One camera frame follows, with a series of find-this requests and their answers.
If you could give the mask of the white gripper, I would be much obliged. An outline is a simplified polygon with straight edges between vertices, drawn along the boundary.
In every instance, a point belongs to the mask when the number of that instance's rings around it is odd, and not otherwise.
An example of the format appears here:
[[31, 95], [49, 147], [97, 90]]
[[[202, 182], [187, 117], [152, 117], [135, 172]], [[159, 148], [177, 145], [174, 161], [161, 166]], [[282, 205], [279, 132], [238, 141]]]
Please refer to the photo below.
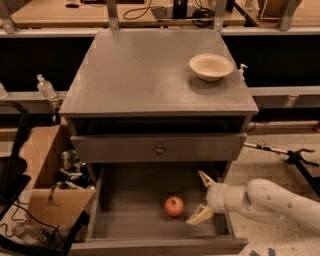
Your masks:
[[207, 189], [206, 202], [207, 205], [200, 204], [195, 212], [187, 219], [188, 225], [198, 225], [212, 218], [214, 213], [225, 213], [228, 211], [225, 202], [229, 185], [223, 183], [215, 183], [204, 171], [199, 170], [198, 174]]

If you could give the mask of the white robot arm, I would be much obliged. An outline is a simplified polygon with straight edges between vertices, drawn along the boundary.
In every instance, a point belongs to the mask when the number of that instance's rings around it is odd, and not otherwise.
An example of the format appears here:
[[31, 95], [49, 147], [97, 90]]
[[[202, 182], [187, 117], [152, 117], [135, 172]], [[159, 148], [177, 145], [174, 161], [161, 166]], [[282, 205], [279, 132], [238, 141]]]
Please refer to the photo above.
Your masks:
[[246, 186], [217, 183], [205, 172], [198, 172], [207, 188], [205, 204], [200, 204], [186, 221], [198, 225], [215, 214], [235, 212], [252, 221], [274, 224], [284, 217], [320, 234], [320, 203], [265, 180], [252, 179]]

